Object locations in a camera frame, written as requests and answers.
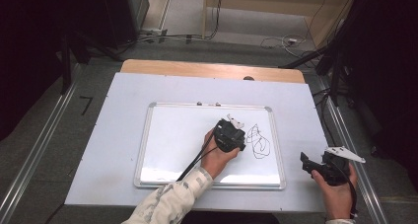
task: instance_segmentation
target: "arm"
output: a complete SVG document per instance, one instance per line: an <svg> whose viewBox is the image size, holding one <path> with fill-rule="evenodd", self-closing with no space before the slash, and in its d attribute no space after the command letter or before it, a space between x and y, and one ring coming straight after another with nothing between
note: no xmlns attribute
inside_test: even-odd
<svg viewBox="0 0 418 224"><path fill-rule="evenodd" d="M353 186L356 186L357 175L353 166L350 164L350 181ZM329 186L323 179L322 175L317 171L312 171L313 179L322 190L323 200L326 208L326 216L328 221L326 224L343 224L355 223L350 219L351 211L351 191L348 184L338 187Z"/></svg>
<svg viewBox="0 0 418 224"><path fill-rule="evenodd" d="M205 136L210 137L212 130ZM212 138L203 155L216 148ZM190 211L194 201L208 189L221 174L227 163L237 157L239 148L230 153L215 149L202 158L201 167L193 169L181 182L160 187L148 195L135 208L131 217L123 224L136 223L179 223Z"/></svg>

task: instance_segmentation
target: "white controller part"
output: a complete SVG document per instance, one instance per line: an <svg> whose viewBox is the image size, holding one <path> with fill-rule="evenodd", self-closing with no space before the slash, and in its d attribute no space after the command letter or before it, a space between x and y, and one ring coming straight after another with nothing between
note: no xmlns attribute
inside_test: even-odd
<svg viewBox="0 0 418 224"><path fill-rule="evenodd" d="M227 115L228 119L230 120L230 123L234 126L235 129L240 129L244 127L244 124L241 122L238 122L236 119L231 117L230 114Z"/></svg>
<svg viewBox="0 0 418 224"><path fill-rule="evenodd" d="M357 156L355 153L344 147L329 147L325 150L328 153L332 153L335 156L346 158L355 162L366 163L364 158Z"/></svg>

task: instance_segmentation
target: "black device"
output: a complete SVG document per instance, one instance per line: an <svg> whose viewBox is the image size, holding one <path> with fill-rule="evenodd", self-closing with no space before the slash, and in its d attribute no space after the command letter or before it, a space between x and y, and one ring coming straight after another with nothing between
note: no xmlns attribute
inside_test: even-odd
<svg viewBox="0 0 418 224"><path fill-rule="evenodd" d="M348 182L350 169L348 159L338 157L332 153L326 152L322 156L322 165L310 160L310 158L301 152L302 169L309 174L312 170L317 170L325 181L333 187L344 185Z"/></svg>
<svg viewBox="0 0 418 224"><path fill-rule="evenodd" d="M216 145L223 152L231 152L237 147L241 151L245 148L245 132L241 129L236 129L230 121L224 119L219 120L213 131Z"/></svg>

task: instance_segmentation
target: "hand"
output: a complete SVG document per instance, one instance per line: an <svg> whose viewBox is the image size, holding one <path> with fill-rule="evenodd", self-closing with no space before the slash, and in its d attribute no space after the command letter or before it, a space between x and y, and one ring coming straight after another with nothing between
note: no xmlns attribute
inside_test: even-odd
<svg viewBox="0 0 418 224"><path fill-rule="evenodd" d="M349 168L351 174L349 179L353 186L356 187L356 171L351 164L349 164ZM332 187L326 183L323 176L319 172L313 170L312 175L313 179L322 190L327 219L350 219L351 204L353 200L351 198L351 190L348 183L342 186Z"/></svg>
<svg viewBox="0 0 418 224"><path fill-rule="evenodd" d="M206 133L205 142L203 144L205 144L206 141L209 139L210 135L212 134L212 131L213 129ZM215 137L213 136L208 146L203 151L202 156L211 151L212 149L216 149L204 156L200 164L200 167L205 169L213 180L215 180L215 178L218 177L219 174L221 174L221 172L227 166L227 163L232 159L236 158L238 153L240 152L240 148L236 148L229 153L225 153L217 147L218 145L216 145Z"/></svg>

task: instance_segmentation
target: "whiteboard frame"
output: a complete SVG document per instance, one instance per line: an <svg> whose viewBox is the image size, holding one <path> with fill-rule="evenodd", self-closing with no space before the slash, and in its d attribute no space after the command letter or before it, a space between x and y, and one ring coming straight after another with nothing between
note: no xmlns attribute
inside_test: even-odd
<svg viewBox="0 0 418 224"><path fill-rule="evenodd" d="M155 111L156 107L165 107L165 108L194 108L194 109L227 109L227 110L249 110L249 111L266 111L268 115L271 136L272 136L272 144L274 149L275 155L275 164L277 166L277 174L279 176L279 182L276 184L246 184L246 183L219 183L215 180L212 188L216 189L252 189L252 190L283 190L286 187L286 179L283 167L283 159L280 152L280 144L277 135L277 127L275 124L275 118L273 114L273 110L270 107L262 107L262 106L238 106L238 105L220 105L220 104L213 104L213 105L203 105L200 102L196 104L177 104L177 103L156 103L153 102L148 106L146 121L140 146L140 151L138 155L138 162L134 176L134 185L137 188L155 188L166 185L173 181L163 181L163 182L143 182L141 181L141 174L142 168L144 166L145 154L147 143L149 140L150 129L153 121L153 112Z"/></svg>

